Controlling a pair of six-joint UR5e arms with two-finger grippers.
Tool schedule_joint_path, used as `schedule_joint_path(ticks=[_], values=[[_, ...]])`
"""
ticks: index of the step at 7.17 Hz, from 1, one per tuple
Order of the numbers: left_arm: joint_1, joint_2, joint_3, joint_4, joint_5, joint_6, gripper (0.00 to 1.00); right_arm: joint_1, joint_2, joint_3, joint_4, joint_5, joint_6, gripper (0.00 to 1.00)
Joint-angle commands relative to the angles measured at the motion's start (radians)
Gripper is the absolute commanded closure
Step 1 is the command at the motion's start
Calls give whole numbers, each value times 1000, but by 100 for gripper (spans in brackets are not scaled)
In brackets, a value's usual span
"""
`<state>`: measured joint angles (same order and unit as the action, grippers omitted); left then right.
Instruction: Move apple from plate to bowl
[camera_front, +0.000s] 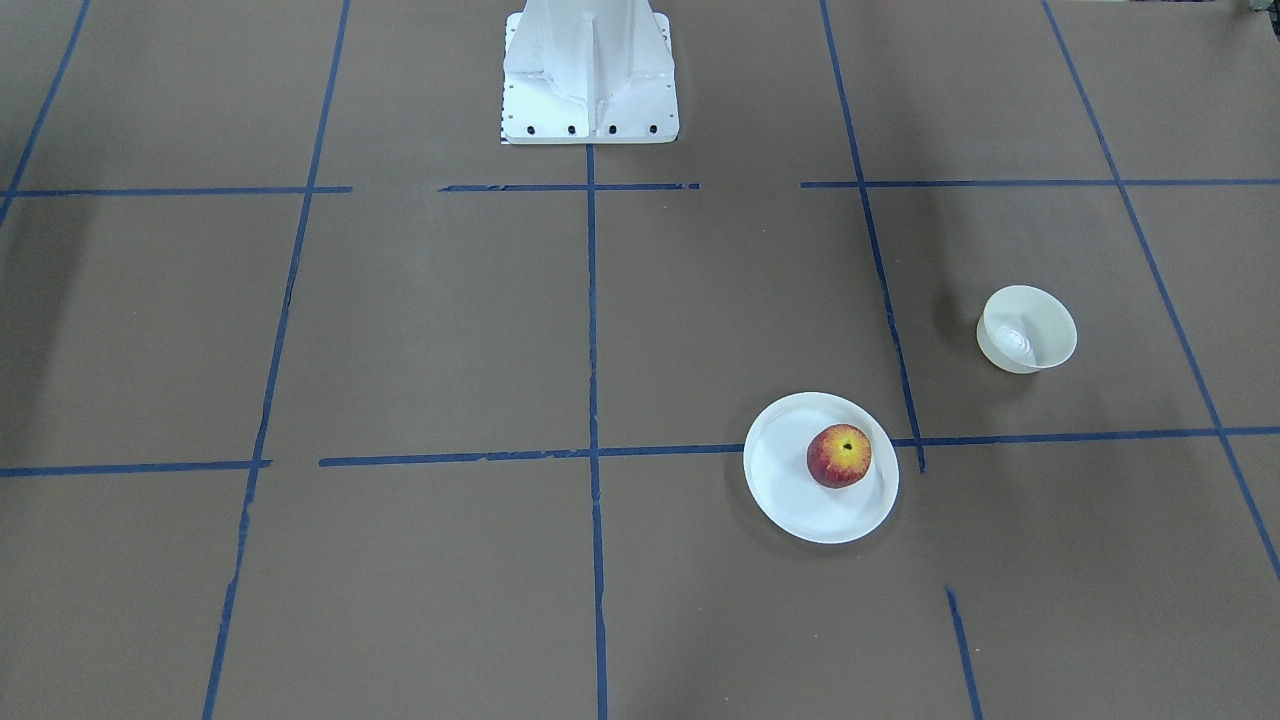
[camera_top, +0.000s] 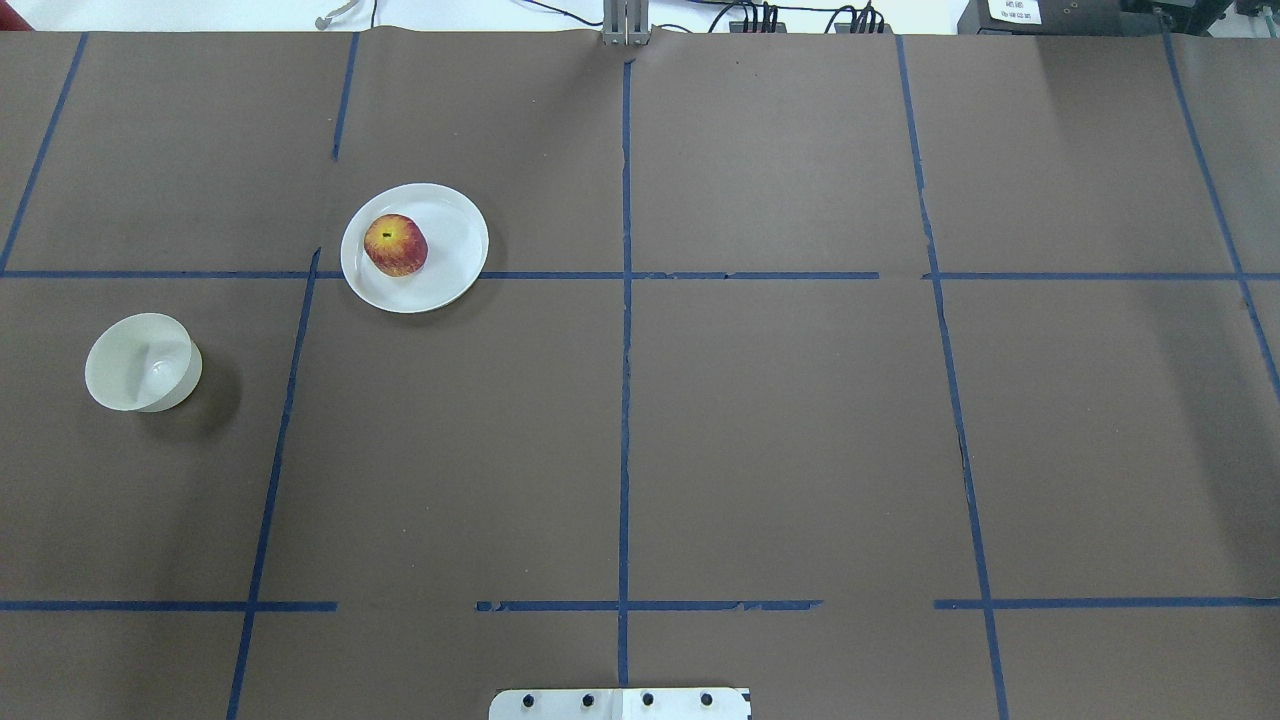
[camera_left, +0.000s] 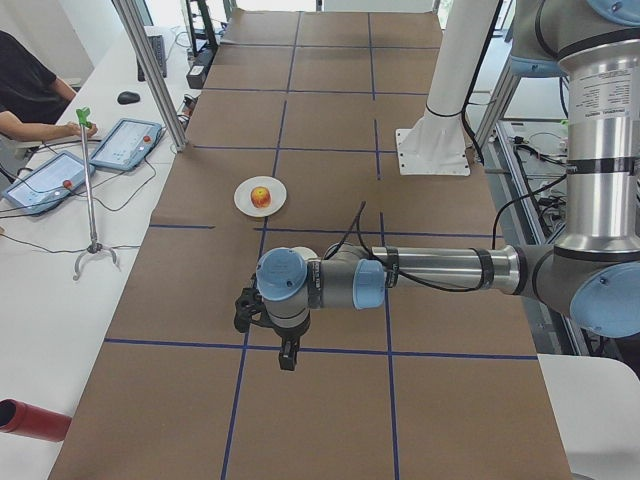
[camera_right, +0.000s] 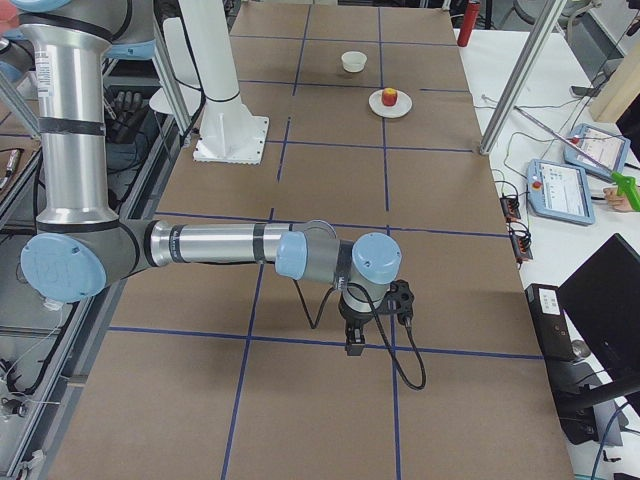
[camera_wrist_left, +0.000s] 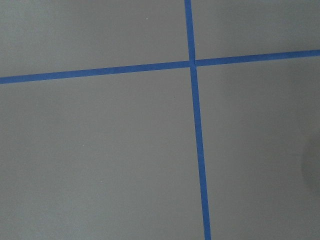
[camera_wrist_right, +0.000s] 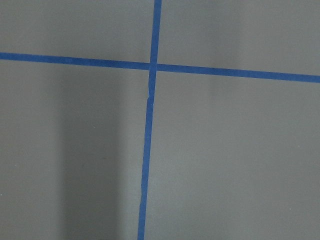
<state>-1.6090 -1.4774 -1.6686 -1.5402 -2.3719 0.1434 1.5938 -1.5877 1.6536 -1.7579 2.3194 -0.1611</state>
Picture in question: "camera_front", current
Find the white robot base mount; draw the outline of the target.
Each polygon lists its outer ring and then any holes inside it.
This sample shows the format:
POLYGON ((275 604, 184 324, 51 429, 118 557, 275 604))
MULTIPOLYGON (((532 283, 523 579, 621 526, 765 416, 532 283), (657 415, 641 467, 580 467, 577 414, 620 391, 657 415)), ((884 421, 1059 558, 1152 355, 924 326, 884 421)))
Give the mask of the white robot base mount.
POLYGON ((527 1, 506 18, 502 69, 506 143, 678 138, 672 28, 649 1, 527 1))

